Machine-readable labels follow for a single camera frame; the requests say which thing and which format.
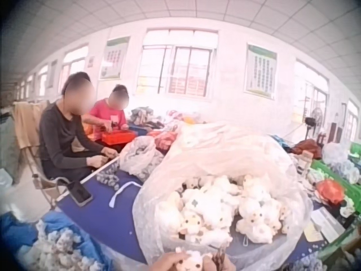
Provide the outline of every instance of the pink shirt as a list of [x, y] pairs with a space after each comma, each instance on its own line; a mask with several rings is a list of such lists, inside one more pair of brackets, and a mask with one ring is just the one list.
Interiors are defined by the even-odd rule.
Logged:
[[[111, 120], [113, 123], [118, 123], [118, 128], [126, 124], [126, 119], [123, 110], [112, 109], [105, 99], [99, 100], [90, 110], [90, 114], [102, 120]], [[94, 126], [95, 140], [102, 138], [102, 127]]]

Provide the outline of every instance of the smartphone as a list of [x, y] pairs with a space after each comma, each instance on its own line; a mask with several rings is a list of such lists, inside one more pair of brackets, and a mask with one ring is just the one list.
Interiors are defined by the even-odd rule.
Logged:
[[80, 182], [72, 182], [67, 184], [70, 196], [80, 207], [83, 207], [93, 199], [93, 196], [85, 189]]

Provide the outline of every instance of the red plastic basket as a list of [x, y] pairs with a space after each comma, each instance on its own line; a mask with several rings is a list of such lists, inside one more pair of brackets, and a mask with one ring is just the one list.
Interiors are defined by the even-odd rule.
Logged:
[[134, 131], [114, 131], [111, 133], [103, 133], [102, 141], [108, 145], [124, 144], [131, 142], [138, 135]]

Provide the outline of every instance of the ceiling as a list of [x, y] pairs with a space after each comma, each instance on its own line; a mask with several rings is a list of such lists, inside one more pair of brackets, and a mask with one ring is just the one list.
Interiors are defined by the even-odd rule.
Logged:
[[199, 17], [251, 27], [318, 60], [361, 97], [356, 0], [27, 0], [2, 29], [2, 90], [44, 58], [97, 30], [146, 18]]

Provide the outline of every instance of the hand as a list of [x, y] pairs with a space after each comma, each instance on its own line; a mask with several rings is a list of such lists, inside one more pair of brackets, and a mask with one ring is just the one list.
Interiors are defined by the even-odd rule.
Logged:
[[189, 255], [181, 252], [171, 252], [166, 253], [161, 256], [149, 269], [149, 271], [173, 271], [175, 270], [175, 265], [181, 260], [185, 260]]
[[102, 154], [104, 154], [106, 157], [113, 159], [115, 157], [117, 157], [118, 152], [112, 148], [108, 148], [108, 147], [104, 147], [102, 149]]
[[[217, 267], [215, 267], [215, 263], [208, 256], [203, 257], [203, 270], [204, 271], [217, 271]], [[229, 260], [228, 256], [225, 255], [223, 268], [221, 271], [236, 271], [236, 267]]]
[[86, 158], [86, 164], [93, 168], [100, 168], [108, 161], [107, 157], [103, 155], [95, 155], [93, 157]]
[[124, 123], [122, 126], [120, 126], [121, 130], [128, 130], [129, 129], [129, 125], [127, 125], [127, 123]]
[[112, 121], [111, 120], [104, 120], [103, 127], [105, 128], [105, 131], [110, 133], [113, 130]]

